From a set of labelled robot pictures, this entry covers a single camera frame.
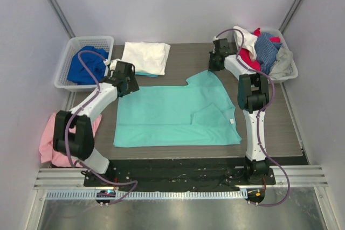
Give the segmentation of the teal t shirt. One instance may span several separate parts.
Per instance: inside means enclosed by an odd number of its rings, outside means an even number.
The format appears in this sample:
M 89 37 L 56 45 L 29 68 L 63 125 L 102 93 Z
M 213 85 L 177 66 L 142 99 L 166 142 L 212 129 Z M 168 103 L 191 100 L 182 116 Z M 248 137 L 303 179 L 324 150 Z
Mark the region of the teal t shirt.
M 140 87 L 118 101 L 118 148 L 223 146 L 241 143 L 235 106 L 214 73 L 203 71 L 185 86 Z

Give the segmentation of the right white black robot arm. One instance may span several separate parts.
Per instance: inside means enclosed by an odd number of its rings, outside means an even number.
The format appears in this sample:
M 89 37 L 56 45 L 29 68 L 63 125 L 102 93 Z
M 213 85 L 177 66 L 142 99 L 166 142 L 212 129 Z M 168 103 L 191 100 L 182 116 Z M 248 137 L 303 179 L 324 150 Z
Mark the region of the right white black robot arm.
M 240 56 L 231 54 L 227 39 L 213 40 L 209 69 L 227 70 L 238 79 L 237 102 L 246 122 L 247 151 L 243 176 L 250 185 L 274 185 L 264 140 L 265 109 L 270 104 L 268 79 L 260 71 L 248 66 Z

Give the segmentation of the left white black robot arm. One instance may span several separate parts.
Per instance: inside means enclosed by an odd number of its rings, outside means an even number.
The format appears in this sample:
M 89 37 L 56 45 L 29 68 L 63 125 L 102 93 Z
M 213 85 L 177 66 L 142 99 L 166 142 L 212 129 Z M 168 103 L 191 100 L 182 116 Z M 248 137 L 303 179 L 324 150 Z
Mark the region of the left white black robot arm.
M 113 164 L 95 147 L 92 125 L 103 110 L 117 98 L 139 90 L 135 66 L 121 60 L 111 62 L 110 75 L 96 81 L 95 90 L 78 106 L 56 114 L 53 149 L 67 156 L 70 166 L 79 163 L 96 173 L 102 186 L 115 179 Z

